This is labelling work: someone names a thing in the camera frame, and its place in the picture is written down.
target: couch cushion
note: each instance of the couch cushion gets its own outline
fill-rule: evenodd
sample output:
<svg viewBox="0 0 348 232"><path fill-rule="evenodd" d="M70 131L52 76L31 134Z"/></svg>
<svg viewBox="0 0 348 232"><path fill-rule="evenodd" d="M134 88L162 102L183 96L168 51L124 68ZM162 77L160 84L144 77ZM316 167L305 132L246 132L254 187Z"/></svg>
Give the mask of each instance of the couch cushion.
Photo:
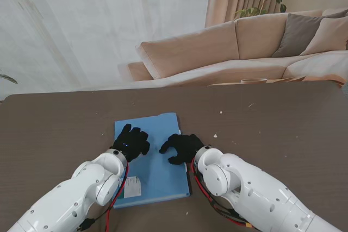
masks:
<svg viewBox="0 0 348 232"><path fill-rule="evenodd" d="M305 16L320 16L320 10L296 12ZM277 51L285 31L287 13L267 14L236 20L240 59L271 57Z"/></svg>
<svg viewBox="0 0 348 232"><path fill-rule="evenodd" d="M256 59L250 59L249 61L256 61L256 62L268 62L269 64L274 64L274 65L281 65L288 67L289 65L292 65L295 62L307 59L309 57L313 57L317 54L308 54L308 55L303 55L303 56L296 56L296 57L279 57L279 58L256 58Z"/></svg>
<svg viewBox="0 0 348 232"><path fill-rule="evenodd" d="M160 86L181 86L235 83L248 78L278 79L282 77L285 68L266 62L232 60L154 81Z"/></svg>
<svg viewBox="0 0 348 232"><path fill-rule="evenodd" d="M342 12L344 10L347 10L348 8L329 8L329 9L326 9L322 15L323 16L328 16L328 15L332 15L332 14L335 14L335 13L339 13L339 12Z"/></svg>
<svg viewBox="0 0 348 232"><path fill-rule="evenodd" d="M315 36L301 55L346 50L348 40L348 16L324 18Z"/></svg>
<svg viewBox="0 0 348 232"><path fill-rule="evenodd" d="M281 44L272 57L294 57L300 55L313 39L322 19L341 18L346 13L347 10L321 17L288 14Z"/></svg>
<svg viewBox="0 0 348 232"><path fill-rule="evenodd" d="M348 80L348 51L331 51L290 65L283 78L293 76L323 77L335 74Z"/></svg>
<svg viewBox="0 0 348 232"><path fill-rule="evenodd" d="M137 51L154 79L239 59L233 21L192 34L143 42Z"/></svg>

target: sofa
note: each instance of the sofa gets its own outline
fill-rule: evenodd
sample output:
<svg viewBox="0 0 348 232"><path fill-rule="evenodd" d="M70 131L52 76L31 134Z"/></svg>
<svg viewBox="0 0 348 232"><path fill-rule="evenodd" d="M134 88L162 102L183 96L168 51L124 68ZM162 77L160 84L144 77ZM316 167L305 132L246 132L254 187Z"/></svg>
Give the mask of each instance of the sofa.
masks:
<svg viewBox="0 0 348 232"><path fill-rule="evenodd" d="M295 12L319 17L347 8ZM348 80L348 51L272 58L279 48L287 13L240 18L199 32L136 47L141 62L122 68L124 79L144 87L210 85L249 78L333 76Z"/></svg>

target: sheer white curtain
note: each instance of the sheer white curtain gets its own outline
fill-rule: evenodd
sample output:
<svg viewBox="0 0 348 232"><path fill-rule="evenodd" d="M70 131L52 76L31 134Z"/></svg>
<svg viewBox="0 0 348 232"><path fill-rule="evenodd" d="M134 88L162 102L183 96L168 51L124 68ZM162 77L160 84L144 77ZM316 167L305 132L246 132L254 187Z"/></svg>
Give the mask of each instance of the sheer white curtain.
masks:
<svg viewBox="0 0 348 232"><path fill-rule="evenodd" d="M121 82L145 40L204 28L208 0L0 0L0 100Z"/></svg>

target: red wire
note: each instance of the red wire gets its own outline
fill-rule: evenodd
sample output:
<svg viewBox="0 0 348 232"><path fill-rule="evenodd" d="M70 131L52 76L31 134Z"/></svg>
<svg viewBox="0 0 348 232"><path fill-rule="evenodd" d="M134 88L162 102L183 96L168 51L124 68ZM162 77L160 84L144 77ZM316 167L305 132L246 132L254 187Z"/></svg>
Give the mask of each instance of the red wire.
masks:
<svg viewBox="0 0 348 232"><path fill-rule="evenodd" d="M200 187L201 191L203 192L203 194L208 198L209 201L212 201L213 199L209 196L209 194L207 194L207 192L205 191L205 189L203 188L203 185L201 184L201 182L198 180L197 176L195 175L195 171L194 171L194 160L192 160L192 163L191 163L191 170L194 174L194 177L195 177L195 180L197 182L197 185ZM237 221L234 221L228 217L225 217L226 219L228 219L229 221L231 221L233 224L236 224L236 225L240 225L241 227L245 227L244 224L240 224L238 223Z"/></svg>
<svg viewBox="0 0 348 232"><path fill-rule="evenodd" d="M111 202L110 206L109 206L109 209L107 211L107 220L106 220L106 228L105 228L105 232L109 232L109 215L110 215L110 210L113 208L117 198L119 197L119 195L121 194L125 184L126 184L126 180L127 180L127 176L128 176L128 171L129 171L129 163L127 163L127 168L126 168L126 174L125 176L123 177L123 181L122 181L122 184L121 184L121 187L119 189L119 191L117 192L114 200Z"/></svg>

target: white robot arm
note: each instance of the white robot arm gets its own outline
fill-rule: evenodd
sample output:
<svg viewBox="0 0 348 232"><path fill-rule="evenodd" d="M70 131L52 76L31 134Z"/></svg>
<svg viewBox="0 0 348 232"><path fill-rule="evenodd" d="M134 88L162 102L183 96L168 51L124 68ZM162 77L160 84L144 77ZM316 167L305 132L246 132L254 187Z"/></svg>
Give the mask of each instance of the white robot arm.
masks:
<svg viewBox="0 0 348 232"><path fill-rule="evenodd" d="M40 198L8 232L76 231L93 203L105 206L111 200L126 166L126 158L115 149L82 163L71 179Z"/></svg>
<svg viewBox="0 0 348 232"><path fill-rule="evenodd" d="M234 154L202 147L194 163L211 194L262 232L340 232L311 212L279 180Z"/></svg>

